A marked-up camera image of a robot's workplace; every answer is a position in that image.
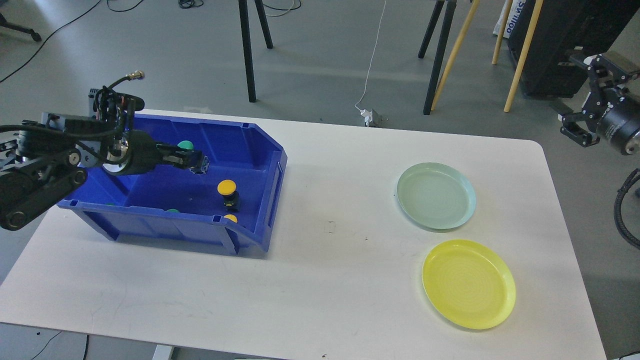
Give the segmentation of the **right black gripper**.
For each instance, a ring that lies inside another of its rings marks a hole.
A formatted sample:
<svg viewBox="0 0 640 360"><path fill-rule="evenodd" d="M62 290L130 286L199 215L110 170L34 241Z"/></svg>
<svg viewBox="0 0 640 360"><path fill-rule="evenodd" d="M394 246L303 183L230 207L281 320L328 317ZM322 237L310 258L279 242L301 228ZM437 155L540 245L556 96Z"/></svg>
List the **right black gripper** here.
<svg viewBox="0 0 640 360"><path fill-rule="evenodd" d="M627 88L639 78L638 64L616 51L586 55L574 50L569 61L586 73L589 95L605 95L606 107L597 121L592 112L574 111L564 102L552 102L550 107L561 122L560 132L583 148L597 145L602 139L621 155L638 153L640 103Z"/></svg>

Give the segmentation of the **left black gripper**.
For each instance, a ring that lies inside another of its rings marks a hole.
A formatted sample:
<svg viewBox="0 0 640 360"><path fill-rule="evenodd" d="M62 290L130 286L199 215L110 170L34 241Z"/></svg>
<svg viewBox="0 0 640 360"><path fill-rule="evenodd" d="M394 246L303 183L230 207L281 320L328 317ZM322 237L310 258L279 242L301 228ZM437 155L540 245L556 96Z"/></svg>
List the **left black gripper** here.
<svg viewBox="0 0 640 360"><path fill-rule="evenodd" d="M210 160L199 150L168 143L157 143L144 131L130 131L126 135L126 161L121 164L103 164L112 176L145 174L156 166L172 166L193 174L206 174Z"/></svg>

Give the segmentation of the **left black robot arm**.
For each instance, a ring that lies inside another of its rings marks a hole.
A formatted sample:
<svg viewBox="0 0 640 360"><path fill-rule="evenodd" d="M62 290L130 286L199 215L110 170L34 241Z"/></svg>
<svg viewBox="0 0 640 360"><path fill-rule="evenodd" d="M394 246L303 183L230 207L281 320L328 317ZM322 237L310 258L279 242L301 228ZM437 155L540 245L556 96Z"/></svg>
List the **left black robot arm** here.
<svg viewBox="0 0 640 360"><path fill-rule="evenodd" d="M41 121L1 126L2 133L13 134L1 143L3 229L21 230L83 186L92 167L112 176L146 174L157 166L207 173L210 160L187 141L171 145L134 128L145 102L114 88L144 76L137 70L92 89L90 116L45 112Z"/></svg>

